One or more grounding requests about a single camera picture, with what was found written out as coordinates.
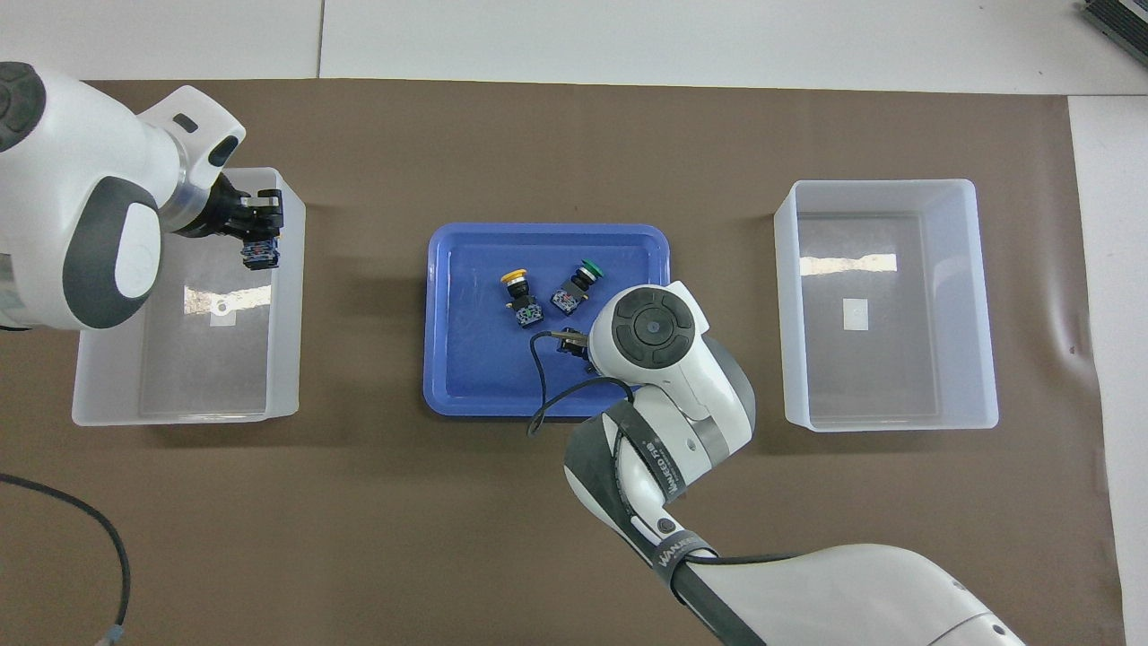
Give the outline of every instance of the white table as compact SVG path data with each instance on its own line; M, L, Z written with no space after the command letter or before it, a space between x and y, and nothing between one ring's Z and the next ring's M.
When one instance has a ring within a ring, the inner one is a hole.
M211 25L202 31L204 25ZM40 0L0 60L82 78L370 77L928 92L1069 101L1130 645L1148 645L1148 69L1069 0Z

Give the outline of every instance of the round gray button pad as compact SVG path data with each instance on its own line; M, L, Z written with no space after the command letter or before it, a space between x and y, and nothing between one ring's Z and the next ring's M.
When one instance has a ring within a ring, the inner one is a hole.
M677 364L693 345L693 314L681 297L642 287L622 296L611 328L622 357L642 368Z

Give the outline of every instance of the white label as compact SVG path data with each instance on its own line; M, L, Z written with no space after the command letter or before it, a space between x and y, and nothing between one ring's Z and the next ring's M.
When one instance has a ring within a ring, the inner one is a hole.
M869 329L869 298L841 298L846 330Z

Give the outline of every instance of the yellow cap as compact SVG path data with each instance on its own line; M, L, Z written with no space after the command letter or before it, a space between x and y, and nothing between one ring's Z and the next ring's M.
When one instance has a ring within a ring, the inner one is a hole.
M503 275L502 278L499 278L499 280L502 280L503 283L505 283L505 282L510 282L514 278L521 278L522 275L526 275L526 270L525 268L515 268L514 271L511 271L510 273L507 273L507 274Z

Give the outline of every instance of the empty plastic container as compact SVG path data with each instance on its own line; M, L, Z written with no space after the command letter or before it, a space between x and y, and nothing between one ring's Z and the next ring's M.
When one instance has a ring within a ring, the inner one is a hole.
M232 236L165 234L144 306L80 333L77 425L254 422L298 410L305 209L273 169L224 172L253 195L282 190L279 266L247 268Z
M820 433L996 426L971 181L802 180L774 227L790 422Z

